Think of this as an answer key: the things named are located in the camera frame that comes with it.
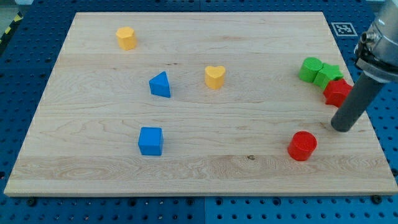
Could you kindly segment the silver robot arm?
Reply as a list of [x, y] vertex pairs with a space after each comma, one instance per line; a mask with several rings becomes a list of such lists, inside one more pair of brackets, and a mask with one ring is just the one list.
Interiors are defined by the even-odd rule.
[[381, 83], [397, 81], [397, 0], [387, 0], [355, 47], [356, 66]]

